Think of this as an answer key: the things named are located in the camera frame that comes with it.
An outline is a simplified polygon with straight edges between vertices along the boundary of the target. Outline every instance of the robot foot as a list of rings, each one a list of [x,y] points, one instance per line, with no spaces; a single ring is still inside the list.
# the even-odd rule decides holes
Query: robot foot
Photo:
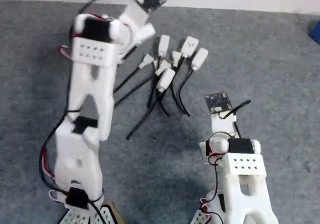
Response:
[[[210,216],[207,216],[200,210],[197,210],[190,224],[208,224],[210,223],[209,218]]]
[[[100,213],[106,224],[125,224],[125,221],[116,210],[113,202],[104,201]],[[96,215],[94,224],[102,224],[100,217]],[[89,216],[82,216],[74,210],[68,210],[57,224],[93,224]]]

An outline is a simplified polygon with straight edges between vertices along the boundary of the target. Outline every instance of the white plastic part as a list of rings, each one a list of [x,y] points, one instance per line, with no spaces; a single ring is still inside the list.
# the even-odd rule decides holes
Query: white plastic part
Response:
[[[72,60],[84,64],[109,67],[115,56],[116,45],[106,42],[75,37],[72,44]]]
[[[135,35],[136,44],[141,44],[142,42],[146,41],[147,39],[151,38],[155,35],[155,28],[151,23],[147,23],[139,32]]]
[[[222,168],[225,223],[242,224],[250,215],[256,224],[278,224],[270,203],[262,156],[228,153],[222,159]],[[248,195],[242,193],[241,185],[248,186]]]
[[[74,182],[80,183],[89,199],[97,200],[103,188],[98,159],[99,131],[97,128],[87,127],[81,135],[73,133],[74,128],[75,125],[66,117],[55,132],[55,182],[65,191]]]
[[[136,2],[130,2],[126,6],[119,20],[129,27],[131,37],[128,37],[130,39],[128,45],[120,50],[118,63],[122,62],[133,47],[154,36],[156,32],[154,27],[151,23],[146,24],[148,17],[149,15]]]
[[[170,36],[161,35],[160,43],[158,47],[158,56],[165,57],[169,48]]]
[[[180,52],[177,52],[177,51],[172,52],[172,59],[173,59],[173,63],[174,63],[173,67],[178,67],[178,62],[179,62],[181,56],[182,56],[182,53],[180,53]]]
[[[222,162],[226,175],[267,176],[261,154],[227,153]]]
[[[175,74],[176,72],[170,68],[164,71],[156,87],[160,93],[164,92],[169,87]]]
[[[160,76],[166,69],[171,68],[171,64],[169,64],[167,61],[163,60],[159,68],[155,71],[156,76]]]
[[[118,19],[114,19],[110,22],[109,35],[112,40],[120,44],[121,48],[125,48],[133,34],[127,25]]]
[[[196,50],[196,47],[198,46],[198,44],[199,44],[198,39],[188,36],[181,48],[182,56],[185,58],[191,57],[194,51]]]
[[[155,58],[153,58],[151,55],[146,54],[145,57],[143,58],[141,64],[139,64],[139,68],[144,68],[149,64],[152,64]]]
[[[261,144],[258,140],[251,140],[255,154],[261,153]]]
[[[196,53],[195,57],[191,62],[191,68],[195,71],[199,70],[207,57],[208,57],[208,50],[204,48],[199,49],[199,51]]]
[[[107,224],[116,224],[116,220],[113,219],[113,216],[107,207],[102,207],[100,213]],[[90,221],[89,215],[82,215],[74,210],[69,210],[62,220],[58,224],[88,224]],[[97,215],[95,217],[94,224],[102,224],[100,217]]]
[[[76,16],[76,18],[74,19],[74,26],[73,26],[75,33],[81,33],[83,31],[83,29],[85,27],[84,26],[85,20],[88,17],[96,18],[94,15],[89,14],[89,13],[81,13]]]
[[[197,210],[190,224],[207,224],[209,217],[200,210]]]
[[[95,101],[99,115],[99,138],[105,141],[110,133],[114,110],[113,86],[118,60],[117,45],[79,37],[73,40],[73,71],[68,108],[79,110],[86,96],[90,94]],[[99,70],[95,80],[91,75],[92,65],[98,66]],[[75,119],[79,114],[69,113],[69,115]]]
[[[226,153],[229,149],[229,142],[225,137],[210,138],[209,145],[213,152]]]
[[[227,113],[228,111],[221,112],[220,117],[223,117]],[[234,114],[231,114],[225,119],[221,119],[220,117],[218,113],[211,114],[212,133],[224,131],[229,133],[231,136],[238,137],[238,134],[234,128],[234,121],[236,120],[236,116]]]

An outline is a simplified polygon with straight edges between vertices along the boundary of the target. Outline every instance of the wire connector plug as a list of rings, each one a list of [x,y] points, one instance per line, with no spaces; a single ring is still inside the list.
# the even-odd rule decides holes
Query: wire connector plug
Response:
[[[191,62],[191,68],[195,71],[199,70],[207,57],[208,50],[206,50],[205,48],[199,49],[198,53],[196,53],[195,57]]]
[[[158,56],[165,57],[167,55],[168,47],[169,47],[170,36],[161,35],[160,43],[158,47]]]
[[[139,66],[138,66],[139,69],[142,69],[142,68],[146,67],[147,65],[152,64],[154,60],[155,60],[155,58],[153,58],[151,55],[147,54],[143,58],[141,64],[139,64]]]
[[[158,84],[157,84],[157,90],[162,93],[165,90],[168,89],[169,85],[171,84],[176,72],[174,72],[171,68],[167,68],[163,75],[161,76]]]
[[[163,60],[157,71],[155,71],[156,76],[160,76],[168,68],[171,68],[171,65],[167,61]]]
[[[173,67],[178,67],[178,63],[179,63],[179,60],[182,56],[182,53],[180,52],[177,52],[177,51],[173,51],[172,52],[172,59],[173,59]]]
[[[191,57],[194,51],[196,50],[196,47],[198,46],[198,44],[199,44],[198,39],[188,36],[181,48],[182,56],[185,58]]]

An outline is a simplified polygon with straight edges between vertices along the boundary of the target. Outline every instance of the blue object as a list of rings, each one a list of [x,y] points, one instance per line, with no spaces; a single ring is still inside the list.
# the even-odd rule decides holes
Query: blue object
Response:
[[[320,20],[318,21],[318,23],[316,23],[316,25],[313,27],[313,29],[309,32],[309,35],[315,42],[320,44]]]

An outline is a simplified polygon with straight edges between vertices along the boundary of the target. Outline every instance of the gray carpet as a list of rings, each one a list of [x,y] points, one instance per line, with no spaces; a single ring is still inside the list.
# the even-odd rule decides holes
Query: gray carpet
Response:
[[[0,1],[0,223],[54,224],[65,209],[49,200],[38,175],[39,148],[62,114],[70,63],[57,52],[67,43],[79,4]],[[96,5],[113,16],[121,6]],[[191,117],[171,97],[130,141],[125,135],[145,111],[146,85],[114,112],[112,131],[100,145],[106,199],[129,224],[187,224],[214,187],[197,143],[211,130],[204,96],[224,90],[238,113],[243,136],[260,140],[272,206],[281,224],[319,223],[320,46],[307,31],[316,16],[255,11],[165,7],[151,17],[157,34],[176,49],[187,35],[209,56],[183,90]],[[142,56],[146,42],[119,67],[117,83]],[[183,78],[187,65],[179,78]],[[150,67],[116,99],[151,72]],[[85,113],[94,113],[90,100]],[[54,150],[54,141],[50,148]]]

